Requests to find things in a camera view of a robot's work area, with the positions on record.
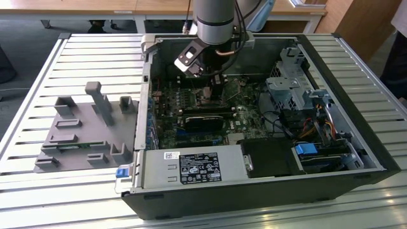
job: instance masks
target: wooden table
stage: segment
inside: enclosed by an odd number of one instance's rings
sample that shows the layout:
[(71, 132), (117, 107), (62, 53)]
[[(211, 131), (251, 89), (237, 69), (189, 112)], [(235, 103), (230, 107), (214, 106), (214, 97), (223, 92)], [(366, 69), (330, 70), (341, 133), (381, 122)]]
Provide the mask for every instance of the wooden table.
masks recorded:
[(0, 0), (0, 20), (134, 20), (137, 0)]
[[(146, 33), (146, 20), (185, 20), (187, 8), (189, 0), (0, 0), (0, 19), (42, 20), (45, 27), (57, 19), (135, 20), (138, 32)], [(305, 22), (310, 33), (323, 15), (323, 9), (295, 8), (290, 0), (277, 0), (269, 20)]]
[[(145, 20), (185, 20), (189, 10), (189, 0), (138, 0), (135, 21), (139, 33)], [(290, 0), (277, 0), (269, 21), (306, 21), (305, 33), (314, 33), (325, 9), (295, 8)]]

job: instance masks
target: blue latch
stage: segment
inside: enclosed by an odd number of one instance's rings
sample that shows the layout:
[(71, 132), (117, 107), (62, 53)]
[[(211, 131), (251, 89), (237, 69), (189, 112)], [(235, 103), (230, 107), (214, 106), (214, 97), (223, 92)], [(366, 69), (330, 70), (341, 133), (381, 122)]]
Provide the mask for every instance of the blue latch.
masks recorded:
[(118, 168), (117, 170), (117, 178), (129, 177), (129, 168)]
[(295, 147), (295, 150), (298, 152), (298, 155), (301, 155), (301, 154), (317, 154), (318, 153), (318, 150), (317, 150), (315, 145), (313, 143), (299, 144)]

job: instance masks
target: slotted metal surface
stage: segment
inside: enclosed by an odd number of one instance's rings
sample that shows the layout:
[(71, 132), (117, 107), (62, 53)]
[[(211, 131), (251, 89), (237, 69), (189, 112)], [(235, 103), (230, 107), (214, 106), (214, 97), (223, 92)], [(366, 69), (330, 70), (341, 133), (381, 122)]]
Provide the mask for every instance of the slotted metal surface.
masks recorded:
[[(111, 101), (123, 95), (139, 99), (141, 35), (81, 34), (58, 41), (0, 144), (5, 149), (0, 228), (381, 228), (406, 224), (406, 110), (394, 102), (346, 44), (330, 35), (311, 35), (309, 39), (402, 167), (400, 174), (375, 185), (359, 187), (334, 201), (143, 221), (115, 193), (114, 168), (33, 173), (55, 115), (51, 106), (59, 95), (74, 94), (78, 103), (91, 101), (85, 85), (98, 80)], [(313, 75), (323, 87), (317, 74)], [(198, 198), (211, 201), (211, 197)]]

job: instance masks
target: person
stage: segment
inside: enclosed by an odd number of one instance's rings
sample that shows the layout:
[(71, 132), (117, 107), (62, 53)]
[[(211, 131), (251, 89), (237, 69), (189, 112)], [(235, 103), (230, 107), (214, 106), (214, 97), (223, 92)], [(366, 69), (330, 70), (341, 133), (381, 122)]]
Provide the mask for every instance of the person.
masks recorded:
[(90, 23), (93, 26), (89, 30), (89, 33), (107, 33), (103, 30), (105, 22), (106, 22), (106, 20), (90, 20)]
[(381, 80), (404, 101), (407, 99), (407, 0), (402, 1), (393, 25), (398, 32)]

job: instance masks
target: red wire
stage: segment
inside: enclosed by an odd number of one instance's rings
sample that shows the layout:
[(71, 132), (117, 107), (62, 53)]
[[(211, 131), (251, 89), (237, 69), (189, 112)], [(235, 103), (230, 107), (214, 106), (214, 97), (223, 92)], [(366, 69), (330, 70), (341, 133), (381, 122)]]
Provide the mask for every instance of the red wire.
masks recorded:
[(306, 124), (307, 124), (307, 122), (309, 122), (310, 120), (311, 120), (311, 118), (307, 118), (306, 121), (305, 121), (305, 124), (303, 124), (303, 125), (305, 125), (303, 132), (306, 131)]

